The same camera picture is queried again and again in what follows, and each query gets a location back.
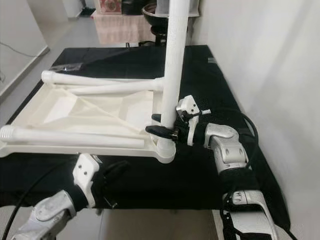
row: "black foam padding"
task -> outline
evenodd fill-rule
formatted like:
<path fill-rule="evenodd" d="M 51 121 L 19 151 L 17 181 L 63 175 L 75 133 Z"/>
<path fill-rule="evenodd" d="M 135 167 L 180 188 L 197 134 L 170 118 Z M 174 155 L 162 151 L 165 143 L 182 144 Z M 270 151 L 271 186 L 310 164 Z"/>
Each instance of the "black foam padding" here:
<path fill-rule="evenodd" d="M 193 142 L 195 144 L 199 144 L 202 146 L 204 145 L 207 125 L 208 125 L 207 122 L 203 122 L 203 123 L 200 122 L 196 125 L 194 134 L 193 134 Z"/>
<path fill-rule="evenodd" d="M 88 206 L 87 198 L 78 185 L 68 186 L 66 192 L 71 197 L 76 212 Z"/>

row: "white baseboard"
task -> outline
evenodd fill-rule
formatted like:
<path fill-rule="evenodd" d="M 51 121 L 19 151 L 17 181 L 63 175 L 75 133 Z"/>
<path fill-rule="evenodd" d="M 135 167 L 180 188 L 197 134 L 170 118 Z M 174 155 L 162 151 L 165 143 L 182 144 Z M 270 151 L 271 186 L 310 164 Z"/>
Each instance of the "white baseboard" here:
<path fill-rule="evenodd" d="M 75 17 L 78 18 L 81 13 L 82 13 L 82 9 L 81 9 L 81 11 L 80 11 Z"/>
<path fill-rule="evenodd" d="M 0 91 L 0 103 L 2 103 L 6 97 L 15 89 L 15 87 L 25 78 L 25 76 L 31 71 L 31 69 L 38 63 L 43 57 L 42 54 L 50 51 L 48 46 L 45 46 L 17 75 L 16 77 Z"/>

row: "black fabric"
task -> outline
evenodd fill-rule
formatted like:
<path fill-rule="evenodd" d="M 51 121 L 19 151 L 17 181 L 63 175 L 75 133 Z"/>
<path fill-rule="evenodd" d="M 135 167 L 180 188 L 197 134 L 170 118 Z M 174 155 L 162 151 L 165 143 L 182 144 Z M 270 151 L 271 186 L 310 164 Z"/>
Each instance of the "black fabric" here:
<path fill-rule="evenodd" d="M 224 170 L 219 174 L 219 178 L 223 194 L 229 193 L 234 186 L 234 191 L 260 189 L 254 173 L 248 168 Z"/>
<path fill-rule="evenodd" d="M 158 78 L 164 75 L 165 48 L 67 48 L 54 65 L 83 63 L 78 71 L 66 74 L 97 78 Z M 187 46 L 179 98 L 193 95 L 200 109 L 219 107 L 239 109 L 219 67 L 209 63 L 212 54 L 207 46 Z M 40 82 L 17 109 L 10 122 L 38 91 Z M 200 116 L 200 122 L 229 125 L 236 130 L 248 129 L 244 120 L 232 112 L 217 112 Z M 254 142 L 242 137 L 248 156 Z M 13 153 L 0 160 L 0 205 L 12 205 L 20 194 L 45 170 L 61 161 L 71 161 L 74 155 Z M 202 146 L 177 144 L 175 160 L 161 164 L 155 158 L 101 156 L 103 164 L 126 160 L 132 168 L 110 186 L 108 198 L 121 209 L 219 209 L 222 205 L 221 183 L 213 156 Z M 73 184 L 75 162 L 57 169 L 43 180 L 27 198 L 25 204 L 34 205 Z M 284 199 L 261 151 L 252 163 L 259 187 L 263 192 L 274 222 L 290 228 Z M 97 208 L 110 206 L 100 199 Z"/>
<path fill-rule="evenodd" d="M 156 3 L 157 0 L 122 0 L 122 14 L 142 15 L 142 8 L 150 3 Z"/>

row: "white column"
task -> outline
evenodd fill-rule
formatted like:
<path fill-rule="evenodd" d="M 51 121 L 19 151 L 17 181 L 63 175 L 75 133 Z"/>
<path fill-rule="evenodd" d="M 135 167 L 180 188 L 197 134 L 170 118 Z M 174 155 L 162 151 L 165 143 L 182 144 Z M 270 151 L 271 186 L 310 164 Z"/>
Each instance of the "white column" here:
<path fill-rule="evenodd" d="M 101 86 L 119 83 L 133 83 L 152 81 L 154 79 L 136 79 L 136 78 L 95 78 L 87 76 L 76 76 L 54 71 L 44 70 L 41 79 L 46 84 L 66 84 L 66 85 L 85 85 L 85 86 Z"/>
<path fill-rule="evenodd" d="M 176 120 L 180 82 L 184 62 L 190 0 L 170 0 L 166 41 L 161 125 L 172 129 Z M 157 153 L 162 163 L 170 163 L 176 153 L 172 140 L 160 138 Z"/>
<path fill-rule="evenodd" d="M 4 143 L 29 143 L 34 145 L 86 146 L 121 149 L 142 149 L 145 146 L 145 141 L 143 139 L 89 133 L 37 130 L 12 125 L 5 125 L 0 128 L 0 141 Z"/>

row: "black cable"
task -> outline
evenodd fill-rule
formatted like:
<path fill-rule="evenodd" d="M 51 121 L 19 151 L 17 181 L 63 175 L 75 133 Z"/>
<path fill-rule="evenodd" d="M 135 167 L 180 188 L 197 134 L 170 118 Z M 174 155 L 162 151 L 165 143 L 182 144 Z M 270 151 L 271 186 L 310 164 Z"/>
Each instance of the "black cable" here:
<path fill-rule="evenodd" d="M 54 167 L 52 167 L 51 169 L 49 169 L 47 172 L 45 172 L 41 177 L 39 177 L 36 181 L 34 181 L 34 183 L 28 188 L 28 190 L 26 190 L 24 192 L 24 194 L 22 195 L 22 197 L 20 198 L 20 200 L 18 201 L 18 203 L 16 204 L 13 212 L 11 213 L 10 219 L 8 221 L 8 223 L 6 224 L 5 230 L 3 232 L 3 236 L 1 240 L 6 240 L 7 236 L 9 234 L 9 230 L 11 228 L 12 223 L 14 222 L 14 219 L 17 215 L 17 212 L 19 210 L 19 208 L 21 207 L 25 197 L 28 195 L 28 193 L 42 180 L 44 179 L 47 175 L 49 175 L 51 172 L 53 172 L 54 170 L 56 170 L 57 168 L 61 167 L 62 165 L 68 163 L 69 161 L 65 161 L 62 162 Z"/>
<path fill-rule="evenodd" d="M 6 43 L 3 43 L 1 41 L 0 41 L 0 44 L 3 45 L 3 46 L 6 46 L 7 48 L 11 49 L 12 51 L 14 51 L 14 52 L 16 52 L 18 54 L 21 54 L 21 55 L 24 55 L 24 56 L 27 56 L 27 57 L 31 57 L 31 58 L 44 56 L 50 51 L 50 50 L 48 50 L 45 53 L 42 53 L 42 54 L 39 54 L 39 55 L 29 55 L 29 54 L 26 54 L 24 52 L 18 51 L 16 49 L 14 49 L 12 46 L 10 46 L 10 45 L 8 45 Z"/>
<path fill-rule="evenodd" d="M 232 187 L 232 189 L 226 194 L 223 203 L 222 203 L 222 208 L 220 209 L 220 217 L 221 219 L 224 219 L 224 206 L 228 203 L 228 199 L 230 198 L 231 194 L 236 190 L 236 185 Z"/>

